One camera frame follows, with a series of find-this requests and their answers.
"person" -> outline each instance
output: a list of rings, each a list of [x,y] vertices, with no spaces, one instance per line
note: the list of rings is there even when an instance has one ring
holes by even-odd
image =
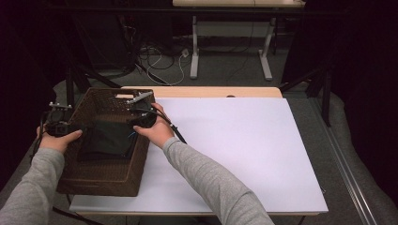
[[[166,115],[161,105],[153,106]],[[151,128],[134,129],[163,150],[171,165],[202,196],[222,224],[273,224],[249,188],[221,164],[176,138],[164,119],[158,116]],[[43,134],[29,172],[0,211],[0,224],[48,223],[56,184],[64,167],[63,154],[68,143],[81,135],[80,130],[61,138]]]

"white surface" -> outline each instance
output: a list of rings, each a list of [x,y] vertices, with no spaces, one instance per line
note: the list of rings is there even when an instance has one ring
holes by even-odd
[[[258,8],[300,8],[300,0],[173,0],[175,7],[258,7]]]
[[[251,188],[271,214],[328,212],[284,98],[157,98],[185,140]],[[71,211],[208,213],[202,198],[149,145],[137,197],[75,196]]]

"table leg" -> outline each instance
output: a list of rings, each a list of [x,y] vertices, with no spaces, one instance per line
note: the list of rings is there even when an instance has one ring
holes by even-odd
[[[261,61],[261,66],[263,67],[263,72],[264,72],[264,77],[266,78],[266,81],[272,81],[272,75],[271,75],[271,70],[269,69],[269,64],[267,60],[267,52],[269,49],[269,43],[271,42],[272,38],[272,33],[274,30],[274,24],[275,23],[275,18],[272,18],[271,21],[269,22],[269,26],[267,28],[267,35],[266,35],[266,41],[264,42],[264,47],[262,50],[259,50],[259,56],[260,56],[260,61]]]
[[[198,50],[198,35],[197,35],[197,21],[196,16],[192,17],[192,39],[193,39],[193,53],[191,62],[191,79],[198,77],[198,64],[199,64],[199,50]]]

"hand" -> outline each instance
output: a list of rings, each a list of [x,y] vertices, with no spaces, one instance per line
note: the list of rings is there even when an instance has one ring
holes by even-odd
[[[165,115],[163,107],[160,104],[152,103],[152,106]],[[159,148],[163,148],[166,141],[174,137],[174,132],[170,128],[169,123],[167,123],[160,116],[156,118],[156,122],[151,128],[143,128],[138,126],[134,126],[133,128],[137,133],[146,136]]]
[[[37,128],[36,133],[40,133],[40,127]],[[82,136],[82,133],[83,132],[81,130],[76,130],[63,137],[55,138],[47,132],[44,132],[41,138],[40,147],[51,148],[64,154],[67,151],[68,144],[80,138],[80,136]]]

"gray carpet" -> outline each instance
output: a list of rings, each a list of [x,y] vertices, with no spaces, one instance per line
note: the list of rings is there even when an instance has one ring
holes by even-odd
[[[212,50],[229,50],[228,46],[224,46],[225,41],[236,43],[244,41],[244,39],[225,39],[216,38],[212,40],[202,40],[204,49],[200,51],[198,79],[191,80],[190,74],[190,57],[182,58],[181,66],[185,73],[185,79],[178,85],[182,86],[201,86],[201,85],[221,85],[221,86],[279,86],[283,74],[283,66],[288,53],[291,36],[280,36],[279,47],[276,55],[269,54],[268,61],[274,80],[266,82],[260,61],[257,56],[257,50],[262,47],[261,39],[254,39],[251,48],[245,52],[211,52]],[[153,63],[157,60],[156,55],[151,56],[150,61]],[[156,65],[156,67],[166,67],[171,62],[170,58],[164,57]],[[107,71],[104,74],[112,74],[116,71]],[[151,72],[162,77],[169,83],[179,81],[182,72],[178,66],[178,57],[174,65],[167,69],[151,69]],[[120,85],[156,85],[146,74],[138,69],[131,74],[122,78],[114,79],[115,83]],[[92,80],[93,86],[105,87],[102,83]],[[291,92],[284,95],[288,99],[292,113],[298,124],[298,129],[304,145],[307,149],[310,161],[313,164],[315,175],[320,186],[326,191],[325,199],[329,207],[329,212],[315,217],[306,217],[303,224],[350,224],[360,225],[366,224],[358,213],[357,206],[354,204],[351,194],[346,187],[344,179],[339,171],[335,157],[333,155],[333,145],[330,143],[329,137],[325,132],[322,123],[317,119],[319,112],[312,104],[313,99],[308,99],[303,95],[302,84]],[[57,101],[66,103],[66,88],[62,82],[54,87],[57,93]],[[82,97],[76,92],[76,101]],[[361,163],[353,149],[350,134],[344,117],[344,104],[342,101],[332,95],[330,102],[330,122],[331,130],[338,141],[339,147],[344,151],[347,162],[355,175],[358,183],[363,191],[364,198],[369,203],[369,208],[374,213],[377,224],[398,224],[398,211],[391,200],[376,185],[372,176]],[[6,187],[0,194],[0,205],[3,205],[10,191],[18,184],[22,175],[28,169],[27,157],[23,160],[18,170],[11,177]],[[55,206],[68,210],[68,201],[64,195],[56,195]],[[110,216],[92,216],[103,224],[137,224],[139,217],[110,217]],[[275,224],[298,224],[301,217],[272,217]],[[50,224],[84,224],[82,222],[59,216],[51,213]]]

